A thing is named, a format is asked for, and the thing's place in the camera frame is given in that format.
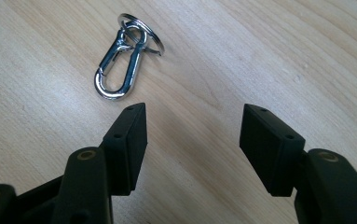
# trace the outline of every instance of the wooden table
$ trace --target wooden table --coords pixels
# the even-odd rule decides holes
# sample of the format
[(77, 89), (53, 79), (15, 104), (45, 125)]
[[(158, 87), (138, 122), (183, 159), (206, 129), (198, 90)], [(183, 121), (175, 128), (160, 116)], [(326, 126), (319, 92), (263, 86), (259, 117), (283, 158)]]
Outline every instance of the wooden table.
[[(122, 12), (166, 52), (111, 102), (93, 76)], [(239, 148), (242, 109), (268, 108), (305, 150), (357, 170), (357, 1), (0, 0), (0, 183), (20, 194), (61, 175), (139, 102), (149, 144), (137, 190), (113, 198), (116, 223), (296, 223), (294, 196), (268, 195)]]

